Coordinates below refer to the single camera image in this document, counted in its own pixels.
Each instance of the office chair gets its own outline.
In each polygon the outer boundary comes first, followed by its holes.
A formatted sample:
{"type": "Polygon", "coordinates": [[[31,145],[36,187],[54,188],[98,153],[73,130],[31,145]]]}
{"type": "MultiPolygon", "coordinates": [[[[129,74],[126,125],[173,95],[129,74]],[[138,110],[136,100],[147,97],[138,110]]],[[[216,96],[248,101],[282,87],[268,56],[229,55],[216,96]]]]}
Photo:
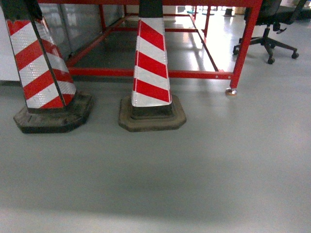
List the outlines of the office chair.
{"type": "MultiPolygon", "coordinates": [[[[288,50],[292,50],[293,59],[296,59],[299,56],[299,54],[297,53],[297,48],[294,48],[292,46],[289,46],[279,41],[276,41],[274,39],[271,39],[268,37],[268,34],[270,31],[270,25],[273,25],[273,31],[277,32],[277,34],[284,32],[286,28],[281,29],[280,24],[281,23],[285,23],[287,25],[292,24],[298,17],[306,1],[307,0],[300,0],[298,5],[295,8],[280,6],[282,0],[263,0],[262,1],[261,9],[260,9],[257,21],[256,21],[256,25],[267,25],[267,27],[264,30],[262,37],[252,37],[250,45],[261,44],[266,48],[269,54],[268,64],[273,64],[275,61],[275,59],[272,57],[273,56],[272,49],[275,46],[282,47],[288,50]]],[[[244,17],[245,20],[248,19],[249,13],[250,13],[250,9],[247,8],[245,12],[245,17],[244,17]]],[[[240,38],[239,44],[234,46],[233,48],[234,55],[237,55],[239,53],[241,41],[242,39],[240,38]]]]}

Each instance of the chair base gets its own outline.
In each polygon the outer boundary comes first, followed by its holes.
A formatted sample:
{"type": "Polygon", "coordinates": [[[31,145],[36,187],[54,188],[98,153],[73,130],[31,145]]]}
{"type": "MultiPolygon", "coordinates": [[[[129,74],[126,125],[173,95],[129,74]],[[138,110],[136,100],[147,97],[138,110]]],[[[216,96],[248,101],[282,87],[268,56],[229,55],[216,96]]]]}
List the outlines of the chair base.
{"type": "MultiPolygon", "coordinates": [[[[273,51],[272,49],[274,49],[275,46],[287,49],[287,50],[292,50],[293,54],[292,54],[292,58],[296,59],[299,54],[297,53],[297,48],[294,48],[292,46],[289,46],[287,44],[284,44],[282,42],[279,42],[277,40],[271,39],[268,37],[270,31],[270,27],[268,26],[262,37],[252,37],[251,41],[250,41],[250,45],[255,45],[255,44],[261,44],[262,46],[265,47],[265,49],[267,50],[268,54],[269,54],[269,59],[267,61],[268,64],[273,64],[275,59],[273,58],[273,51]]],[[[234,46],[233,48],[233,54],[237,55],[239,53],[239,49],[241,46],[241,41],[242,39],[240,38],[239,40],[239,44],[234,46]]]]}

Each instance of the chair caster wheel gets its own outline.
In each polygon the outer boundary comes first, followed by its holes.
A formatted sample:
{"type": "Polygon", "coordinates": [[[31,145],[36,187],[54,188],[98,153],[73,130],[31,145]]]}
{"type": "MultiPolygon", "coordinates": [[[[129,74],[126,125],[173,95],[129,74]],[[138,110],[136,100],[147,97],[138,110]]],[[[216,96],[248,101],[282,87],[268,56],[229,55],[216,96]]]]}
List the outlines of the chair caster wheel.
{"type": "Polygon", "coordinates": [[[273,64],[274,62],[275,62],[276,60],[274,59],[274,58],[269,58],[269,60],[268,60],[268,64],[273,64]]]}
{"type": "Polygon", "coordinates": [[[294,52],[294,53],[292,54],[292,58],[293,58],[293,59],[296,59],[297,57],[299,57],[299,53],[298,53],[298,52],[294,52]]]}
{"type": "Polygon", "coordinates": [[[237,90],[236,89],[233,89],[233,88],[227,88],[225,90],[225,94],[227,96],[236,96],[238,94],[237,90]]]}
{"type": "Polygon", "coordinates": [[[236,48],[233,49],[233,55],[238,55],[239,54],[239,50],[237,50],[236,48]]]}

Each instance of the metal panel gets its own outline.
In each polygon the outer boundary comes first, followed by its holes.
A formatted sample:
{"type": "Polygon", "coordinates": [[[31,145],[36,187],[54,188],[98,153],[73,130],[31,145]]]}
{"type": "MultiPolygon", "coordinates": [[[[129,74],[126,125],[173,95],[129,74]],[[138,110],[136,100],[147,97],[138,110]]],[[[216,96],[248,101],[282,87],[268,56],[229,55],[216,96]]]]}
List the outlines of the metal panel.
{"type": "Polygon", "coordinates": [[[109,26],[123,16],[122,6],[104,5],[104,18],[106,25],[109,26]]]}
{"type": "Polygon", "coordinates": [[[60,7],[72,51],[77,51],[90,43],[102,31],[98,5],[64,4],[60,7]]]}
{"type": "Polygon", "coordinates": [[[0,80],[19,81],[9,33],[0,7],[0,80]]]}
{"type": "Polygon", "coordinates": [[[49,25],[53,39],[66,60],[72,52],[60,6],[57,4],[40,4],[43,15],[49,25]]]}

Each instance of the red stripe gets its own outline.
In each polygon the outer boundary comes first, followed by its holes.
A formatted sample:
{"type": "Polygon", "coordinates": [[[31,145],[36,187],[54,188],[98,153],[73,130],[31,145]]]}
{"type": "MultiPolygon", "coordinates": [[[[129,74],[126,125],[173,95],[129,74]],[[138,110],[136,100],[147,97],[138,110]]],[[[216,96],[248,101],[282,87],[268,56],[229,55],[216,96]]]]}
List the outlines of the red stripe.
{"type": "Polygon", "coordinates": [[[52,44],[50,41],[43,40],[43,39],[42,39],[42,44],[43,44],[43,48],[45,49],[46,52],[62,58],[62,54],[60,53],[60,51],[56,45],[52,44]]]}
{"type": "Polygon", "coordinates": [[[73,97],[74,97],[74,95],[63,94],[63,99],[65,101],[66,106],[71,102],[73,97]]]}
{"type": "Polygon", "coordinates": [[[168,78],[167,67],[165,64],[152,59],[151,57],[146,56],[145,54],[138,52],[138,62],[137,66],[150,71],[154,74],[157,74],[163,78],[168,78]]]}
{"type": "Polygon", "coordinates": [[[54,80],[51,73],[49,71],[45,72],[24,87],[25,98],[28,100],[52,83],[54,83],[54,80]]]}
{"type": "Polygon", "coordinates": [[[134,79],[134,91],[158,100],[170,102],[170,94],[168,90],[153,86],[136,78],[134,79]]]}
{"type": "Polygon", "coordinates": [[[164,47],[164,36],[160,33],[158,33],[156,30],[154,30],[152,27],[150,27],[148,24],[144,23],[143,21],[140,21],[139,24],[139,35],[141,38],[145,39],[149,43],[153,44],[154,46],[157,46],[161,50],[165,50],[164,47]]]}
{"type": "Polygon", "coordinates": [[[36,40],[30,46],[15,55],[18,69],[23,69],[41,55],[43,55],[42,48],[39,41],[36,40]]]}
{"type": "Polygon", "coordinates": [[[27,24],[31,23],[29,20],[16,20],[12,23],[10,20],[7,20],[7,24],[9,27],[10,35],[17,33],[20,29],[25,27],[27,24]]]}
{"type": "Polygon", "coordinates": [[[43,105],[41,108],[63,108],[63,103],[60,97],[56,97],[55,99],[51,100],[47,104],[43,105]]]}
{"type": "Polygon", "coordinates": [[[73,83],[72,77],[69,73],[58,69],[53,69],[53,72],[55,74],[56,80],[73,83]]]}

